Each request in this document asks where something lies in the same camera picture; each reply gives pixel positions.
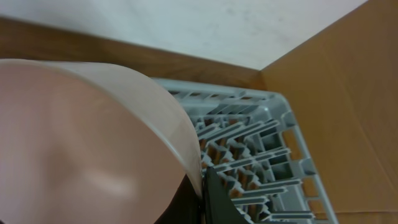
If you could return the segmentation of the pink white bowl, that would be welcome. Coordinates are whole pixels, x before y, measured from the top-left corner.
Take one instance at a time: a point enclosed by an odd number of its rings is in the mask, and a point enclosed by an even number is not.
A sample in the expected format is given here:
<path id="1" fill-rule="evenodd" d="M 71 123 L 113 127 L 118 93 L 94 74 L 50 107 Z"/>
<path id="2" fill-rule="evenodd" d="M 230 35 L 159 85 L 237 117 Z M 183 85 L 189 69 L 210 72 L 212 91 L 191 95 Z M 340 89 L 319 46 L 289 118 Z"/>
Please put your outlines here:
<path id="1" fill-rule="evenodd" d="M 154 223 L 198 138 L 154 79 L 109 63 L 1 60 L 1 222 Z"/>

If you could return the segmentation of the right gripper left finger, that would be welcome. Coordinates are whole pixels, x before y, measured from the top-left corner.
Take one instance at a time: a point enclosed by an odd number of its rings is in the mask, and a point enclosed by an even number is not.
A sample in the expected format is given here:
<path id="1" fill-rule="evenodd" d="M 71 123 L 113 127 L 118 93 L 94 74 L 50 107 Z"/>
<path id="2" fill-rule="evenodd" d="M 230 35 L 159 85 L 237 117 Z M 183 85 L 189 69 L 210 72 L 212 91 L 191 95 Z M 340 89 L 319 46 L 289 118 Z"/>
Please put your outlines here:
<path id="1" fill-rule="evenodd" d="M 202 224 L 203 201 L 187 175 L 182 179 L 172 201 L 155 224 Z"/>

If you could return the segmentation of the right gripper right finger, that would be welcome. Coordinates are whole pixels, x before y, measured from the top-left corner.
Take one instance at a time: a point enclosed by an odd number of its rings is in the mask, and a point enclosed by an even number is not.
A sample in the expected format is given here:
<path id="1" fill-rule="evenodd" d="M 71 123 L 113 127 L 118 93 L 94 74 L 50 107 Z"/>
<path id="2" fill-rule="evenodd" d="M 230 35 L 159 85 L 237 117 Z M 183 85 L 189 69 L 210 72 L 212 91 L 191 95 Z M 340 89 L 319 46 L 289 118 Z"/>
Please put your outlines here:
<path id="1" fill-rule="evenodd" d="M 232 203 L 213 167 L 206 168 L 203 180 L 206 224 L 249 224 Z"/>

